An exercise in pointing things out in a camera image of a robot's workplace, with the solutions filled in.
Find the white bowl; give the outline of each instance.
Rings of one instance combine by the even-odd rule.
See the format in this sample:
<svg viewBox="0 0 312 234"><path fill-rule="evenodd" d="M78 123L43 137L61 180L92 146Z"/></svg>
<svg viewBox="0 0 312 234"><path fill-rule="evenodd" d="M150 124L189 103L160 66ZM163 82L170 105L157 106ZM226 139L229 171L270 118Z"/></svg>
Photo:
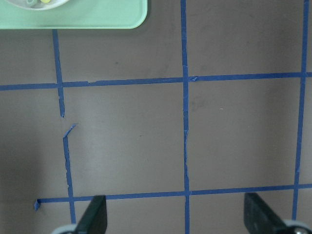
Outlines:
<svg viewBox="0 0 312 234"><path fill-rule="evenodd" d="M44 11L61 6L64 3L68 2L69 0L51 0L49 3L43 3L40 0L38 0L38 3L33 6L27 4L27 1L31 2L31 0L6 0L6 1L26 10Z"/></svg>

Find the mint green tray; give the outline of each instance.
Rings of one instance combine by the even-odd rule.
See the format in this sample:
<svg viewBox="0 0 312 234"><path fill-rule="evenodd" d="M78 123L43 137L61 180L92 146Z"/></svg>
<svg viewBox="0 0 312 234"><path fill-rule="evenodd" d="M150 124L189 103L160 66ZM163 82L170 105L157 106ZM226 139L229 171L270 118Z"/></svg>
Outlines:
<svg viewBox="0 0 312 234"><path fill-rule="evenodd" d="M70 0L45 11L0 0L0 29L131 29L146 14L147 0Z"/></svg>

